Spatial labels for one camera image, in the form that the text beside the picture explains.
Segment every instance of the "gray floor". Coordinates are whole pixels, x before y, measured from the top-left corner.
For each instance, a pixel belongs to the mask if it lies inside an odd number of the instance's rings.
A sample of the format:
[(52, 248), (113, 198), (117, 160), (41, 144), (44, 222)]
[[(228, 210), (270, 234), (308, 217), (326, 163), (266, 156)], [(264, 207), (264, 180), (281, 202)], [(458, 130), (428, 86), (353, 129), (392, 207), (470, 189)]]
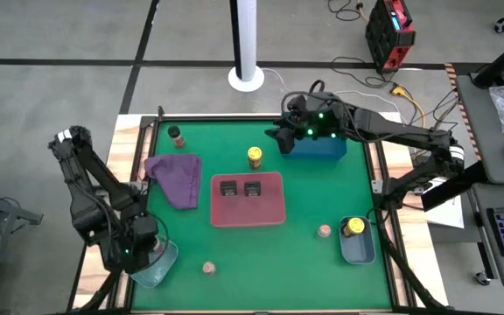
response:
[[(418, 32), (408, 62), (485, 62), (504, 50), (504, 34), (492, 31), (493, 22), (504, 14), (504, 1), (406, 2)], [(150, 3), (0, 0), (0, 58), (131, 60)], [(362, 20), (335, 20), (326, 1), (260, 0), (258, 18), (259, 60), (328, 61), (339, 55), (370, 60)], [(145, 58), (231, 60), (229, 27), (226, 0), (162, 0)], [(278, 111), (285, 89), (273, 73), (265, 73), (259, 91), (241, 94), (228, 86), (228, 70), (145, 67), (129, 112), (154, 113), (157, 105), (171, 113)], [(307, 89), (323, 79), (328, 90), (376, 94), (395, 102), (404, 116), (413, 113), (411, 105), (390, 96), (388, 88), (369, 89), (323, 69), (276, 70), (290, 89)], [(351, 72), (360, 77), (375, 74)], [(11, 240), (0, 269), (0, 310), (21, 315), (64, 311), (81, 240), (70, 223), (67, 188), (46, 145), (57, 131), (80, 124), (92, 131), (97, 153), (106, 157), (129, 74), (129, 67), (0, 66), (0, 197), (11, 196), (23, 207), (45, 214), (41, 226), (23, 229)], [(402, 70), (395, 81), (407, 87), (425, 111), (451, 88), (445, 71)], [(373, 110), (394, 110), (357, 94), (342, 98)], [(462, 122), (457, 109), (451, 119)], [(461, 124), (454, 134), (466, 152), (472, 152)], [(471, 278), (482, 269), (474, 245), (436, 244), (436, 249), (452, 305), (504, 312), (501, 284), (480, 287)]]

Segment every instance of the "small jar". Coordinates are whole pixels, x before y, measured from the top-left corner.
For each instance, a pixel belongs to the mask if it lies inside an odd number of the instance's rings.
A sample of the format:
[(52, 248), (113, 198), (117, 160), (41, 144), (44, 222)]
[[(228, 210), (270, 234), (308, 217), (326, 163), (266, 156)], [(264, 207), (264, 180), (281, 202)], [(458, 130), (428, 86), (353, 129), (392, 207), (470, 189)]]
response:
[(257, 170), (262, 165), (262, 150), (258, 147), (248, 149), (248, 165), (252, 170)]
[(365, 222), (360, 218), (351, 218), (343, 227), (343, 235), (351, 237), (363, 233), (365, 230)]
[(185, 144), (184, 138), (180, 133), (180, 129), (177, 126), (171, 126), (168, 128), (168, 135), (171, 137), (174, 142), (174, 146), (177, 148), (182, 148)]

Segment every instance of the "white pole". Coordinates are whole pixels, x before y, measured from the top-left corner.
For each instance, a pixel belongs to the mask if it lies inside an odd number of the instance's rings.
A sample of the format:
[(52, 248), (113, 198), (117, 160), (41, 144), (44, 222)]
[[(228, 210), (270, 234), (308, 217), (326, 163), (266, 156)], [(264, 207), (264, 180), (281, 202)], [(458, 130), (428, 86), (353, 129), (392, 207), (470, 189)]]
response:
[(241, 92), (263, 84), (263, 71), (256, 65), (256, 0), (230, 0), (233, 28), (234, 68), (228, 83)]

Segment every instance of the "white base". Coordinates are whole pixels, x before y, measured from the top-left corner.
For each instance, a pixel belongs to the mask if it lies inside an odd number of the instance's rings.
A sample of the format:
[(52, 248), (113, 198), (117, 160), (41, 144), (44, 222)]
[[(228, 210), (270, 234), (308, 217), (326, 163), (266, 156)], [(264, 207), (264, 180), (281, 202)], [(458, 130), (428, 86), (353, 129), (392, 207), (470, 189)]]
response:
[(263, 71), (258, 66), (255, 68), (254, 77), (250, 81), (243, 81), (236, 76), (236, 68), (232, 68), (228, 73), (228, 84), (235, 90), (241, 92), (256, 91), (263, 84)]

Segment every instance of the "red tray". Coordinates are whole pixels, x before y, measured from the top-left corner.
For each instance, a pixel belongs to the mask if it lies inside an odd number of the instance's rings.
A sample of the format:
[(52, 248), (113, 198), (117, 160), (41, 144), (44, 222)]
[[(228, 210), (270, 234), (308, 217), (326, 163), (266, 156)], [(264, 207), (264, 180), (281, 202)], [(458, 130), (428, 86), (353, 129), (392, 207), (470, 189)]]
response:
[[(237, 195), (221, 195), (221, 181), (236, 181)], [(258, 181), (261, 194), (246, 197), (244, 183)], [(219, 174), (211, 178), (211, 224), (217, 228), (279, 225), (285, 221), (283, 178), (278, 172)]]

